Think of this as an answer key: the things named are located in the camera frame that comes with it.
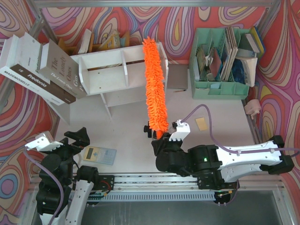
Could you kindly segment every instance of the aluminum frame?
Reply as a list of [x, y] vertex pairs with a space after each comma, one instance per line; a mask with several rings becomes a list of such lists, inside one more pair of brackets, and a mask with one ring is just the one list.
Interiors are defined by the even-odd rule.
[[275, 0], [33, 0], [37, 8], [50, 7], [199, 7], [199, 6], [265, 6]]
[[2, 113], [8, 98], [15, 87], [15, 82], [5, 77], [0, 85], [0, 114]]
[[275, 202], [283, 225], [296, 225], [297, 218], [286, 189], [273, 190]]

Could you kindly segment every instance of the orange feather duster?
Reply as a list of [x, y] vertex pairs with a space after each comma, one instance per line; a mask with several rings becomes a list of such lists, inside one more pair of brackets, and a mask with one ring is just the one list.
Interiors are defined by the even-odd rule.
[[157, 44], [148, 37], [143, 42], [146, 65], [146, 104], [148, 106], [149, 127], [157, 133], [157, 139], [168, 130], [167, 108], [165, 106], [165, 91], [163, 70], [160, 66]]

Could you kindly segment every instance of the yellow card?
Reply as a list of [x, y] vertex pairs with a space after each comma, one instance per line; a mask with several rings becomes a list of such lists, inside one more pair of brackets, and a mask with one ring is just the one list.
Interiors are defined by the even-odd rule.
[[197, 123], [200, 131], [204, 131], [204, 130], [208, 129], [204, 117], [196, 119], [196, 123]]

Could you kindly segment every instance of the calculator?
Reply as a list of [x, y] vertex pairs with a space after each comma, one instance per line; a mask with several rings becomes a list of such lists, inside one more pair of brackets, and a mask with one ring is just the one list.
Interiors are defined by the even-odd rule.
[[83, 160], [101, 164], [113, 165], [116, 157], [116, 149], [107, 149], [88, 146], [85, 149]]

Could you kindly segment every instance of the paper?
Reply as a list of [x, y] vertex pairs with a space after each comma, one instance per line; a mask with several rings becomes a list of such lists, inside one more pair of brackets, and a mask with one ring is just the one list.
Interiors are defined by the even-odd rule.
[[194, 57], [194, 77], [195, 77], [195, 81], [200, 81], [200, 73], [199, 73], [197, 57]]
[[188, 65], [169, 64], [167, 88], [188, 89]]
[[210, 89], [219, 89], [220, 87], [220, 83], [213, 83], [211, 86], [210, 86]]
[[213, 61], [210, 65], [210, 71], [212, 72], [214, 78], [219, 74], [221, 64], [222, 62], [219, 57], [218, 51], [216, 50], [216, 48], [214, 48]]
[[196, 123], [197, 123], [200, 131], [204, 131], [204, 130], [208, 129], [204, 117], [196, 119]]

